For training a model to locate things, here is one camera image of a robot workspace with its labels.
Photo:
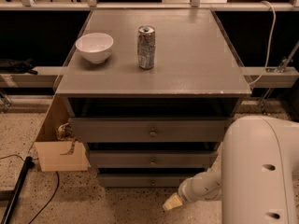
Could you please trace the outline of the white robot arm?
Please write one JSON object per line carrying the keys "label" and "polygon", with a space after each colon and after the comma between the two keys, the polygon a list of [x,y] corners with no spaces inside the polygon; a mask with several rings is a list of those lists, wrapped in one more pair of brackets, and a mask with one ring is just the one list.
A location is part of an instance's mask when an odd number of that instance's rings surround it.
{"label": "white robot arm", "polygon": [[222,224],[298,224],[298,169],[299,123],[246,116],[226,131],[221,169],[185,179],[163,209],[220,200]]}

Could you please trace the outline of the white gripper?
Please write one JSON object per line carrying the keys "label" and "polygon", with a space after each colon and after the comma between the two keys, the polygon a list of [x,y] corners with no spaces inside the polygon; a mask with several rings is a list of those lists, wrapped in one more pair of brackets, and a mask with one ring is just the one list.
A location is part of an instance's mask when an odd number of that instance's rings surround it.
{"label": "white gripper", "polygon": [[183,201],[193,203],[192,179],[185,179],[178,187],[178,194],[173,193],[163,204],[163,210],[169,211],[183,205]]}

